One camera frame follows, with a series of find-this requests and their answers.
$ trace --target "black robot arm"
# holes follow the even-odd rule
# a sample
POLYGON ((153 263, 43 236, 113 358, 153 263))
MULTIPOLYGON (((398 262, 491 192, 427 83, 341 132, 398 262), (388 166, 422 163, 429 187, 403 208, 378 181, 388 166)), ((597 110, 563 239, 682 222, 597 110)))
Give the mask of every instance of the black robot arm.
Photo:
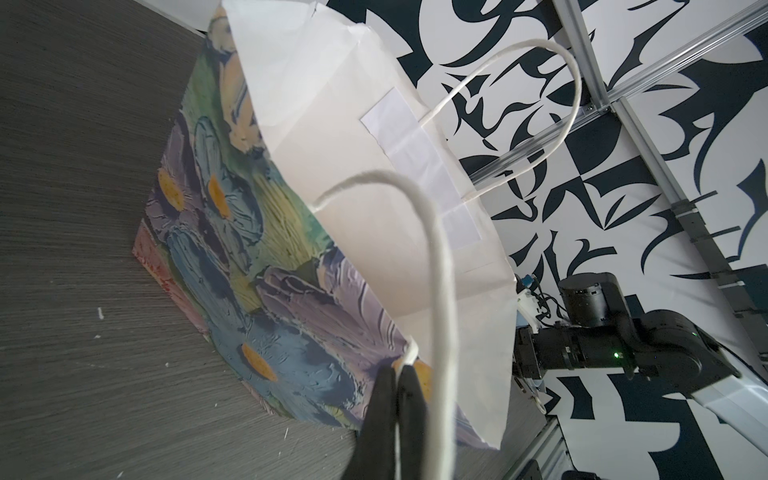
POLYGON ((666 379, 681 393, 740 376, 720 352, 720 345, 686 317, 655 310, 631 318, 616 277, 579 273, 558 289, 573 325, 556 324, 515 337, 515 374, 540 379, 549 369, 622 367, 632 378, 666 379))

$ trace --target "white paper bag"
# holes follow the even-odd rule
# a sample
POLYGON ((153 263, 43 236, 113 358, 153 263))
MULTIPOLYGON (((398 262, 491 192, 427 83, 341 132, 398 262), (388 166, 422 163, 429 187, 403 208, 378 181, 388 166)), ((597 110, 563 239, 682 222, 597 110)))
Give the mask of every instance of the white paper bag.
MULTIPOLYGON (((223 0, 223 7, 264 142, 303 201, 311 204, 354 174, 386 169, 412 177, 445 212, 455 248, 458 405, 480 437, 499 447, 515 339, 515 276, 479 199, 461 202, 474 187, 442 132, 434 123, 418 128, 416 119, 429 108, 365 25, 317 3, 223 0)), ((390 187, 359 187, 317 218, 431 363, 427 246, 409 202, 390 187)))

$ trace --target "black and white patterned backdrop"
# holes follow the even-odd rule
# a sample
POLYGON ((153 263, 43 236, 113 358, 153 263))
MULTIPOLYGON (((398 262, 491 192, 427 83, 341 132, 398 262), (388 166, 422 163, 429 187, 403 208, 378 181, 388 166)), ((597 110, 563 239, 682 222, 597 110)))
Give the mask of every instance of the black and white patterned backdrop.
MULTIPOLYGON (((743 10, 750 0, 581 0, 609 88, 743 10)), ((568 46, 551 0, 330 0, 375 29, 422 99, 437 103, 488 56, 526 38, 568 46)), ((632 100, 734 268, 766 263, 766 27, 735 38, 632 100)), ((533 49, 500 61, 438 117, 471 173, 565 116, 573 80, 533 49)), ((568 136, 533 172, 483 198, 521 276, 557 294, 579 272, 617 275, 634 312, 676 310, 741 356, 749 340, 621 123, 607 114, 568 136)), ((574 464, 604 478, 762 478, 768 458, 728 425, 661 382, 620 370, 552 371, 574 464)))

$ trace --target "yellow flower center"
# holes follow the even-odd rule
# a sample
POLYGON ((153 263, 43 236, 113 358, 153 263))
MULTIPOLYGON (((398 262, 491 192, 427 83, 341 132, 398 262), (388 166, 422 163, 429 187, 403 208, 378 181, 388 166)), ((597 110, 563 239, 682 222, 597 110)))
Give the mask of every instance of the yellow flower center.
POLYGON ((214 205, 216 205, 216 208, 219 210, 219 214, 222 217, 232 217, 230 206, 227 205, 227 197, 224 195, 224 191, 221 190, 221 184, 219 183, 219 179, 216 178, 216 175, 210 176, 210 181, 208 182, 208 194, 210 195, 210 199, 214 201, 214 205))
POLYGON ((168 203, 181 212, 184 209, 184 192, 176 185, 176 181, 168 173, 168 170, 165 168, 158 170, 157 181, 168 203))
POLYGON ((271 382, 277 381, 277 375, 275 375, 275 371, 272 370, 270 364, 267 363, 261 355, 256 353, 256 350, 250 348, 246 343, 244 343, 240 348, 243 350, 243 356, 245 359, 248 360, 248 363, 253 367, 254 370, 259 373, 259 375, 267 380, 270 380, 271 382))

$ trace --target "gray wood surface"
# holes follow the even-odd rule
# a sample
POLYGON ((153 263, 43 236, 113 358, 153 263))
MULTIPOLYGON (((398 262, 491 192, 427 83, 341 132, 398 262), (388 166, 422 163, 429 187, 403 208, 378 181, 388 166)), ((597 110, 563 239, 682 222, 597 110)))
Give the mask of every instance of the gray wood surface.
MULTIPOLYGON (((0 2, 0 478, 338 478, 352 451, 267 415, 131 256, 201 42, 131 0, 0 2)), ((544 425, 512 394, 459 478, 544 425)))

